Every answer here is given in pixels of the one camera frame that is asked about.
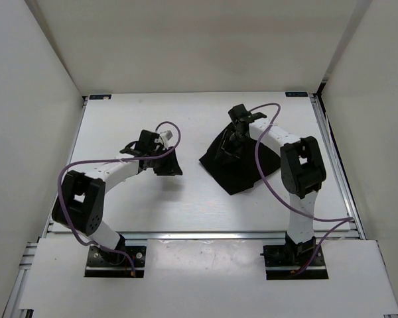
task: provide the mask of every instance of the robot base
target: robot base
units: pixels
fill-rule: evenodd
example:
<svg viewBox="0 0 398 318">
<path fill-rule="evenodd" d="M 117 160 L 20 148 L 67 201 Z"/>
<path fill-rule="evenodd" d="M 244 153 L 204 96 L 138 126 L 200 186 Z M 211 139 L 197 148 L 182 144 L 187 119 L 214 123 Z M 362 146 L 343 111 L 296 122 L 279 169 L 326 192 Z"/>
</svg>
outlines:
<svg viewBox="0 0 398 318">
<path fill-rule="evenodd" d="M 135 277 L 131 275 L 131 266 L 126 259 L 117 265 L 110 264 L 100 256 L 96 246 L 88 250 L 84 277 L 143 278 L 145 271 L 140 268 L 145 267 L 146 246 L 126 246 L 126 251 L 134 262 Z"/>
<path fill-rule="evenodd" d="M 312 250 L 301 255 L 292 263 L 286 257 L 284 245 L 265 245 L 262 255 L 264 256 L 267 280 L 327 280 L 329 277 L 321 248 L 303 273 L 297 276 L 293 275 L 292 271 L 298 270 L 304 265 L 310 259 L 311 254 Z"/>
</svg>

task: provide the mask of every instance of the cable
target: cable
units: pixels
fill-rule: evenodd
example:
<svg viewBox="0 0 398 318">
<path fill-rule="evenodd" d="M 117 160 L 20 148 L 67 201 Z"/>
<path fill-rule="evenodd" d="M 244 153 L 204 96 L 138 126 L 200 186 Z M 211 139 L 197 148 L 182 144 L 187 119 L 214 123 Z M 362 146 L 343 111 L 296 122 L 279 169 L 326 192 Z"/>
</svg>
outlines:
<svg viewBox="0 0 398 318">
<path fill-rule="evenodd" d="M 65 220 L 70 228 L 70 230 L 72 231 L 72 234 L 74 234 L 76 240 L 84 246 L 89 246 L 91 244 L 96 245 L 98 247 L 100 247 L 102 250 L 106 251 L 106 252 L 112 252 L 112 253 L 116 253 L 116 254 L 121 254 L 124 255 L 124 257 L 126 257 L 126 259 L 128 259 L 128 261 L 130 262 L 131 265 L 131 269 L 132 272 L 135 273 L 135 269 L 134 269 L 134 263 L 133 260 L 131 259 L 131 257 L 123 251 L 120 250 L 113 250 L 112 248 L 108 248 L 106 246 L 102 246 L 100 244 L 98 244 L 97 242 L 95 242 L 94 240 L 88 241 L 88 242 L 84 242 L 80 235 L 78 234 L 70 216 L 68 213 L 68 210 L 66 208 L 66 204 L 65 204 L 65 200 L 63 197 L 63 191 L 62 191 L 62 179 L 64 177 L 64 174 L 71 168 L 80 164 L 107 164 L 107 163 L 112 163 L 112 162 L 130 162 L 130 161 L 135 161 L 135 160 L 158 160 L 161 158 L 164 158 L 165 156 L 169 155 L 171 152 L 175 151 L 175 148 L 177 148 L 177 146 L 180 144 L 181 141 L 181 132 L 179 127 L 170 122 L 170 121 L 163 121 L 161 122 L 157 129 L 162 126 L 163 124 L 170 124 L 172 125 L 178 133 L 178 140 L 176 142 L 176 144 L 174 145 L 174 147 L 172 147 L 170 150 L 168 150 L 167 152 L 165 152 L 164 154 L 160 154 L 159 156 L 145 156 L 145 157 L 130 157 L 130 158 L 119 158 L 119 159 L 98 159 L 98 160 L 80 160 L 80 161 L 75 161 L 70 163 L 69 165 L 65 166 L 59 173 L 58 176 L 58 198 L 59 198 L 59 203 L 60 203 L 60 207 L 62 209 L 62 212 L 65 216 Z"/>
<path fill-rule="evenodd" d="M 256 109 L 260 109 L 262 107 L 265 106 L 270 106 L 270 105 L 274 105 L 277 106 L 277 111 L 275 113 L 275 115 L 273 116 L 273 118 L 270 120 L 270 123 L 268 125 L 268 127 L 259 135 L 259 138 L 257 140 L 257 144 L 255 145 L 255 163 L 257 165 L 257 169 L 259 172 L 259 175 L 261 176 L 261 179 L 263 180 L 264 184 L 267 186 L 268 190 L 270 190 L 271 194 L 273 194 L 275 196 L 275 198 L 277 200 L 279 200 L 279 202 L 281 204 L 283 204 L 285 207 L 287 207 L 289 210 L 291 210 L 292 212 L 298 213 L 299 215 L 302 215 L 303 217 L 307 217 L 309 219 L 312 219 L 314 221 L 318 221 L 318 222 L 340 222 L 337 225 L 335 225 L 334 227 L 332 227 L 329 231 L 327 231 L 327 233 L 320 239 L 320 242 L 317 244 L 316 248 L 314 249 L 314 252 L 312 253 L 312 256 L 310 257 L 310 259 L 308 260 L 307 263 L 305 263 L 305 265 L 303 267 L 301 267 L 298 272 L 296 274 L 294 274 L 294 276 L 299 275 L 300 273 L 303 273 L 309 266 L 309 264 L 311 264 L 311 262 L 314 260 L 314 258 L 317 255 L 317 251 L 320 248 L 321 244 L 323 243 L 323 241 L 327 238 L 327 236 L 332 233 L 334 230 L 336 230 L 338 227 L 340 227 L 342 224 L 347 223 L 349 221 L 353 221 L 354 218 L 352 217 L 344 217 L 341 219 L 320 219 L 318 217 L 314 217 L 311 215 L 308 215 L 298 209 L 295 209 L 294 207 L 292 207 L 291 205 L 289 205 L 285 200 L 283 200 L 283 198 L 277 194 L 277 192 L 273 189 L 273 187 L 271 186 L 271 184 L 268 182 L 267 178 L 264 175 L 264 172 L 262 170 L 261 164 L 259 163 L 259 155 L 258 155 L 258 150 L 259 150 L 259 145 L 261 144 L 261 140 L 263 139 L 263 137 L 271 130 L 271 127 L 274 125 L 274 121 L 277 118 L 277 116 L 279 116 L 279 113 L 281 111 L 281 106 L 278 103 L 267 103 L 264 105 L 260 105 L 257 107 L 252 108 L 250 111 L 254 111 Z"/>
</svg>

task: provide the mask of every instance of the black cloth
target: black cloth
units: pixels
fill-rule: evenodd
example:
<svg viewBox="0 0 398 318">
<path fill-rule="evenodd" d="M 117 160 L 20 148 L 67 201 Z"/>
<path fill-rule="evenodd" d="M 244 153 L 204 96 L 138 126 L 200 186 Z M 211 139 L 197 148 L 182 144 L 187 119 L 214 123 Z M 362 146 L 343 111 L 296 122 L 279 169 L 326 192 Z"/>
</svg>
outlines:
<svg viewBox="0 0 398 318">
<path fill-rule="evenodd" d="M 251 189 L 253 184 L 261 179 L 254 157 L 257 142 L 256 140 L 248 139 L 243 145 L 242 155 L 239 160 L 230 164 L 220 165 L 215 162 L 214 158 L 223 134 L 224 131 L 211 143 L 205 155 L 199 161 L 215 181 L 228 194 L 233 195 Z M 258 155 L 265 176 L 280 168 L 280 157 L 263 144 L 259 146 Z"/>
</svg>

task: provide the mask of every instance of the purple cable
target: purple cable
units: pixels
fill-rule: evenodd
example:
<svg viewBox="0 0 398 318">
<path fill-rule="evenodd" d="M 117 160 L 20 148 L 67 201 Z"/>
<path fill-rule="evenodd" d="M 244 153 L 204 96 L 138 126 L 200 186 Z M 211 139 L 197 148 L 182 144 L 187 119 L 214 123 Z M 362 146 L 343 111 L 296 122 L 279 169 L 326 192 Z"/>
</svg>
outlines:
<svg viewBox="0 0 398 318">
<path fill-rule="evenodd" d="M 163 124 L 170 124 L 170 125 L 172 125 L 172 126 L 177 130 L 177 133 L 178 133 L 178 140 L 177 140 L 176 144 L 174 145 L 174 147 L 172 147 L 170 150 L 168 150 L 168 151 L 165 152 L 164 154 L 161 154 L 161 155 L 159 155 L 159 156 L 149 156 L 149 157 L 131 157 L 131 158 L 120 158 L 120 159 L 81 160 L 81 161 L 76 161 L 76 162 L 70 163 L 69 165 L 65 166 L 65 167 L 60 171 L 59 176 L 58 176 L 58 198 L 59 198 L 60 207 L 61 207 L 61 209 L 62 209 L 62 212 L 63 212 L 64 216 L 65 216 L 65 220 L 66 220 L 66 222 L 68 223 L 68 226 L 69 226 L 70 230 L 72 231 L 72 234 L 74 234 L 76 240 L 77 240 L 81 245 L 89 246 L 89 245 L 91 245 L 91 244 L 94 244 L 94 245 L 98 246 L 99 244 L 98 244 L 97 242 L 93 241 L 93 240 L 88 241 L 88 242 L 84 242 L 84 241 L 81 239 L 81 237 L 79 236 L 79 234 L 78 234 L 78 232 L 77 232 L 77 230 L 76 230 L 76 228 L 75 228 L 75 226 L 74 226 L 74 224 L 73 224 L 73 222 L 72 222 L 72 220 L 71 220 L 71 218 L 70 218 L 70 216 L 69 216 L 69 213 L 68 213 L 68 210 L 67 210 L 67 208 L 66 208 L 65 201 L 64 201 L 64 197 L 63 197 L 63 192 L 62 192 L 62 179 L 63 179 L 64 174 L 66 173 L 66 171 L 68 171 L 68 169 L 70 169 L 71 167 L 77 166 L 77 165 L 80 165 L 80 164 L 107 164 L 107 163 L 121 162 L 121 161 L 122 161 L 122 162 L 129 162 L 129 161 L 134 161 L 134 160 L 146 160 L 146 159 L 147 159 L 147 160 L 158 160 L 158 159 L 164 158 L 165 156 L 169 155 L 171 152 L 175 151 L 175 148 L 177 148 L 178 144 L 180 144 L 180 141 L 181 141 L 181 132 L 180 132 L 179 127 L 178 127 L 176 124 L 174 124 L 174 123 L 172 123 L 172 122 L 170 122 L 170 121 L 163 121 L 163 122 L 161 122 L 161 123 L 158 125 L 158 127 L 156 128 L 156 131 L 157 131 L 158 128 L 161 127 Z M 116 253 L 116 254 L 124 255 L 124 257 L 126 257 L 126 258 L 128 259 L 128 261 L 130 262 L 131 271 L 132 271 L 133 273 L 135 273 L 135 268 L 134 268 L 133 260 L 131 259 L 131 257 L 130 257 L 126 252 L 122 252 L 122 251 L 120 251 L 120 250 L 113 250 L 113 249 L 111 249 L 111 248 L 108 248 L 108 247 L 102 246 L 102 245 L 100 245 L 100 248 L 101 248 L 102 250 L 106 251 L 106 252 L 113 252 L 113 253 Z"/>
<path fill-rule="evenodd" d="M 282 199 L 282 197 L 280 195 L 277 194 L 277 192 L 273 189 L 273 187 L 270 185 L 270 183 L 268 182 L 267 178 L 264 175 L 264 172 L 262 170 L 261 164 L 259 163 L 259 155 L 258 155 L 258 150 L 259 150 L 259 145 L 261 144 L 261 140 L 263 139 L 263 137 L 270 131 L 271 127 L 274 124 L 275 119 L 277 118 L 277 116 L 279 116 L 280 110 L 281 110 L 281 106 L 278 103 L 268 103 L 268 104 L 264 104 L 264 105 L 260 105 L 257 107 L 252 108 L 250 111 L 254 111 L 256 109 L 265 107 L 265 106 L 270 106 L 270 105 L 274 105 L 277 106 L 277 112 L 275 113 L 275 115 L 273 116 L 273 118 L 270 120 L 270 123 L 268 125 L 268 127 L 261 133 L 261 135 L 259 135 L 259 138 L 257 140 L 257 144 L 255 145 L 255 163 L 257 164 L 257 169 L 259 172 L 259 175 L 261 176 L 261 179 L 263 180 L 264 184 L 267 186 L 268 190 L 270 190 L 271 194 L 273 194 L 275 196 L 275 198 L 277 200 L 279 200 L 279 202 L 281 204 L 283 204 L 285 207 L 287 207 L 289 210 L 291 210 L 292 212 L 298 213 L 299 215 L 302 215 L 303 217 L 308 217 L 309 219 L 313 219 L 315 221 L 319 221 L 319 222 L 340 222 L 337 225 L 335 225 L 334 227 L 332 227 L 329 231 L 327 231 L 327 233 L 320 239 L 320 242 L 317 244 L 316 248 L 314 249 L 314 252 L 312 253 L 311 258 L 308 260 L 308 262 L 295 274 L 299 275 L 300 273 L 304 272 L 309 264 L 311 264 L 311 262 L 314 260 L 314 258 L 317 255 L 317 251 L 320 248 L 321 244 L 323 243 L 323 241 L 327 238 L 327 236 L 332 233 L 334 230 L 336 230 L 338 227 L 340 227 L 342 224 L 347 223 L 349 221 L 353 221 L 354 219 L 352 217 L 344 217 L 341 219 L 320 219 L 318 217 L 313 217 L 311 215 L 308 215 L 298 209 L 295 209 L 294 207 L 290 206 L 285 200 Z"/>
</svg>

